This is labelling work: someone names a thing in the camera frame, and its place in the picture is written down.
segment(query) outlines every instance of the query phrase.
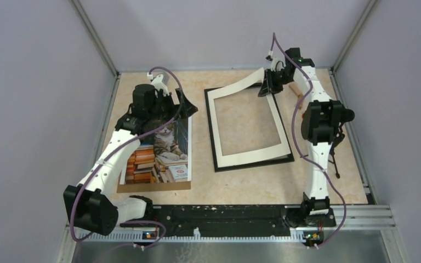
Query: metal edge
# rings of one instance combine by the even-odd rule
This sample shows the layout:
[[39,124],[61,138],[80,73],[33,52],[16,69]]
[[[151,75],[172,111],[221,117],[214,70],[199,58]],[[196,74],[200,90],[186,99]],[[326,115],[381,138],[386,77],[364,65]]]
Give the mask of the metal edge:
[[83,8],[83,5],[81,5],[79,0],[69,0],[69,2],[72,4],[73,8],[75,9],[78,17],[81,20],[81,23],[83,24],[83,27],[86,29],[86,32],[89,35],[89,38],[91,39],[91,41],[93,42],[94,46],[96,47],[96,49],[98,50],[99,55],[101,56],[102,60],[104,61],[104,63],[106,64],[106,66],[109,68],[109,70],[111,71],[111,73],[115,76],[118,77],[119,72],[118,70],[115,68],[115,65],[111,59],[111,57],[109,56],[104,44],[102,43],[98,33],[96,32],[96,30],[94,29],[93,24],[91,23],[88,14],[86,13],[86,11]]
[[[337,222],[343,219],[342,205],[332,205]],[[347,205],[346,220],[340,230],[396,230],[388,205]],[[325,227],[325,230],[335,230],[337,227]],[[293,228],[302,231],[315,231],[316,227]]]
[[92,161],[93,164],[99,158],[99,156],[101,156],[103,152],[104,140],[106,139],[107,128],[109,126],[110,116],[113,110],[113,103],[115,102],[115,97],[118,91],[118,85],[120,84],[120,76],[121,75],[117,76],[113,84],[112,93],[109,98],[109,104],[107,106],[106,114],[104,116],[103,127],[101,128],[101,131],[99,134],[99,142],[95,149],[94,160]]
[[363,26],[367,19],[369,18],[370,13],[374,10],[374,7],[379,2],[379,0],[369,0],[369,2],[366,5],[366,8],[362,12],[361,17],[359,18],[359,21],[357,22],[356,26],[352,30],[351,35],[349,36],[348,40],[344,44],[338,58],[335,61],[335,64],[333,64],[332,70],[333,72],[337,72],[341,64],[343,63],[343,60],[347,56],[349,50],[351,49],[352,45],[357,40],[357,37],[361,30],[363,29]]
[[[177,242],[227,242],[227,243],[248,243],[248,242],[303,242],[303,232],[300,230],[292,229],[289,236],[282,237],[201,237],[199,229],[194,229],[193,236],[171,236],[164,237],[161,242],[164,243],[177,243]],[[81,237],[88,234],[88,231],[81,231]],[[133,230],[130,228],[116,227],[109,235],[102,236],[93,234],[88,237],[85,242],[135,242],[135,243],[151,243],[152,240],[142,239],[143,232],[141,230]]]
[[[337,99],[340,100],[345,107],[348,107],[347,102],[344,100],[342,88],[337,79],[337,74],[334,73],[331,69],[328,72],[330,74],[330,80],[332,81],[333,90],[335,91]],[[354,124],[353,122],[348,122],[345,124],[345,126],[349,141],[351,143],[352,153],[354,155],[354,158],[356,159],[357,168],[359,169],[359,174],[362,178],[362,182],[367,184],[373,199],[375,200],[375,202],[377,202],[377,204],[379,204],[376,196],[377,192],[375,191],[373,182],[371,182],[371,178],[369,176],[370,173],[363,158],[364,154],[361,150],[360,142],[357,138],[357,132],[354,128]]]
[[381,230],[386,253],[391,263],[407,263],[408,258],[404,251],[401,237],[397,230]]
[[56,263],[71,263],[75,254],[77,243],[70,236],[70,230],[66,227],[62,237]]

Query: white cable clip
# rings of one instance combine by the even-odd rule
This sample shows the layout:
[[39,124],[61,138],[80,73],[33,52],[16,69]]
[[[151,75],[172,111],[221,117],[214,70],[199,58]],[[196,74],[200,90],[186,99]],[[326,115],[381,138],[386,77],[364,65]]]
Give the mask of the white cable clip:
[[105,161],[104,159],[99,159],[99,160],[97,160],[97,161],[96,161],[96,164],[100,164],[100,165],[102,165],[102,166],[106,166],[106,167],[109,167],[109,168],[113,168],[113,164],[112,164],[112,163],[110,163],[110,162]]

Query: cat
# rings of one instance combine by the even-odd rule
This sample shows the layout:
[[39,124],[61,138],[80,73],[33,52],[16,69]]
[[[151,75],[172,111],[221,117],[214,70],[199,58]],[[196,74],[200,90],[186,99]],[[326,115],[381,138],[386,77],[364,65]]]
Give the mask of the cat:
[[154,139],[154,154],[173,161],[178,161],[180,159],[188,160],[188,155],[180,150],[175,140],[174,131],[175,123],[172,123],[156,132]]

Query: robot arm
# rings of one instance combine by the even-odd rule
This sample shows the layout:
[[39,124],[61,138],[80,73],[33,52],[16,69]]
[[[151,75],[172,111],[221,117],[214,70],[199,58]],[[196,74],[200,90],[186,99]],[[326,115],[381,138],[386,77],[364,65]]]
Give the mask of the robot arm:
[[179,98],[183,96],[181,102],[183,105],[180,108],[179,105],[173,103],[165,84],[167,75],[160,74],[154,79],[151,75],[148,77],[152,80],[151,84],[140,84],[134,88],[133,103],[129,105],[127,113],[117,121],[112,138],[91,171],[77,186],[69,185],[64,191],[65,208],[70,220],[75,198],[81,187],[86,184],[92,172],[101,165],[81,193],[73,221],[76,227],[108,235],[120,223],[143,218],[148,206],[152,206],[152,201],[140,196],[133,196],[127,201],[117,203],[109,201],[119,175],[123,169],[126,169],[125,164],[128,158],[140,145],[139,140],[133,142],[132,140],[138,137],[138,134],[148,132],[144,129],[149,121],[166,122],[173,118],[178,110],[180,110],[179,118],[188,118],[197,112],[197,108],[179,89],[176,92]]
[[[259,96],[268,93],[279,93],[283,85],[292,81],[296,82],[303,94],[312,83],[312,91],[305,98],[309,102],[303,114],[301,134],[306,140],[309,149],[309,159],[319,164],[325,171],[328,168],[328,158],[332,147],[337,145],[342,138],[340,127],[345,122],[354,119],[354,111],[348,110],[340,101],[333,100],[324,90],[317,78],[315,65],[311,59],[303,58],[299,48],[291,48],[285,53],[307,74],[307,78],[288,59],[286,66],[276,69],[279,59],[269,53],[268,60],[272,61],[271,67],[265,71],[265,82]],[[328,197],[327,179],[323,171],[310,164],[309,183],[306,187],[301,204],[303,217],[326,215],[329,213],[330,201]]]

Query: lavender wall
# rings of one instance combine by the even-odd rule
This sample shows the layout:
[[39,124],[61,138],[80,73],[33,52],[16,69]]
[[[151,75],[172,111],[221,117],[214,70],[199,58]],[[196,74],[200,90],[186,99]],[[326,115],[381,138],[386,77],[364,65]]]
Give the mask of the lavender wall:
[[113,76],[69,1],[0,1],[0,262],[54,262]]
[[381,1],[338,78],[378,199],[421,262],[421,1]]
[[258,68],[272,32],[334,64],[368,0],[81,0],[120,71]]

